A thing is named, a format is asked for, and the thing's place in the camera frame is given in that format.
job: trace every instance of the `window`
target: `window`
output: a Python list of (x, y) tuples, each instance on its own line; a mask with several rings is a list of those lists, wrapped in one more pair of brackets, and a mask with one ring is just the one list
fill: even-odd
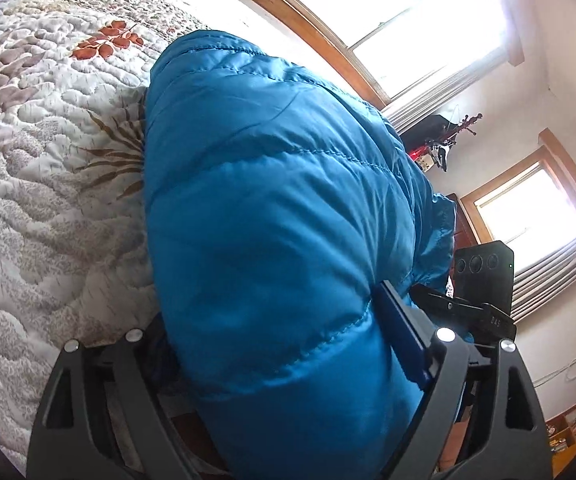
[(515, 320), (576, 281), (576, 165), (552, 132), (540, 140), (544, 146), (462, 199), (480, 242), (501, 240), (514, 251)]
[(433, 89), (436, 107), (438, 86), (482, 59), (505, 59), (513, 30), (502, 0), (255, 2), (291, 27), (379, 109), (410, 104)]
[(492, 239), (514, 251), (516, 272), (576, 237), (576, 210), (536, 162), (475, 202)]

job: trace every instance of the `silver bolt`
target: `silver bolt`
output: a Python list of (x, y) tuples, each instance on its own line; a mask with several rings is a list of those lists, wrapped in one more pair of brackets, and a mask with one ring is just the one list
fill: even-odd
[(516, 349), (517, 349), (517, 345), (514, 344), (513, 341), (510, 341), (510, 339), (501, 339), (501, 350), (511, 354)]
[(143, 337), (143, 330), (141, 330), (140, 328), (133, 328), (132, 330), (129, 330), (128, 333), (126, 334), (126, 340), (129, 343), (136, 343), (137, 341), (141, 341), (142, 337)]
[(76, 339), (71, 339), (70, 341), (67, 341), (65, 345), (63, 345), (63, 349), (69, 354), (76, 352), (79, 350), (79, 341)]
[(457, 335), (452, 330), (450, 330), (449, 328), (446, 328), (444, 326), (437, 329), (437, 337), (441, 341), (443, 341), (444, 343), (449, 343), (451, 341), (454, 341), (456, 336)]

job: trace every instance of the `orange leaf pattern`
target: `orange leaf pattern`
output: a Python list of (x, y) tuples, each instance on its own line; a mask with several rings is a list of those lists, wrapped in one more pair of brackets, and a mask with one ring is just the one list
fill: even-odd
[(126, 27), (128, 24), (125, 21), (112, 20), (105, 27), (101, 27), (99, 32), (95, 32), (87, 40), (81, 41), (72, 51), (72, 57), (80, 60), (92, 59), (99, 54), (103, 59), (108, 59), (114, 54), (115, 48), (129, 48), (132, 43), (143, 46), (143, 38), (132, 32), (134, 25), (129, 29)]

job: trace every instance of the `black mount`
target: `black mount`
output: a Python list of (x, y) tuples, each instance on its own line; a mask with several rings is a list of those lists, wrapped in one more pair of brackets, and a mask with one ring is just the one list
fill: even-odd
[(514, 341), (517, 335), (513, 319), (489, 303), (476, 305), (462, 298), (449, 298), (425, 285), (413, 286), (410, 298), (434, 322), (460, 333), (470, 332), (477, 343), (493, 344), (500, 339)]
[[(373, 292), (373, 309), (406, 377), (424, 391), (399, 448), (377, 480), (552, 480), (542, 411), (509, 336), (490, 346), (468, 344), (451, 329), (437, 329), (423, 311), (405, 305), (389, 282)], [(480, 310), (472, 312), (481, 315)], [(148, 339), (148, 330), (135, 329), (110, 346), (66, 344), (32, 428), (28, 480), (200, 480), (154, 384), (145, 378), (142, 368), (148, 368), (144, 363), (151, 357)], [(478, 387), (459, 462), (435, 474), (463, 402), (464, 384), (472, 381)], [(106, 382), (116, 383), (145, 473), (127, 467), (121, 458), (107, 410)]]

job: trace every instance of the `blue puffer jacket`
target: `blue puffer jacket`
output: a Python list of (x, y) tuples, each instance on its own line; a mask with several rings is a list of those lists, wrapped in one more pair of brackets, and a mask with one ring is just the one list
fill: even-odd
[(454, 208), (372, 106), (224, 32), (171, 44), (146, 102), (165, 327), (237, 480), (372, 480), (420, 400), (371, 288), (445, 288)]

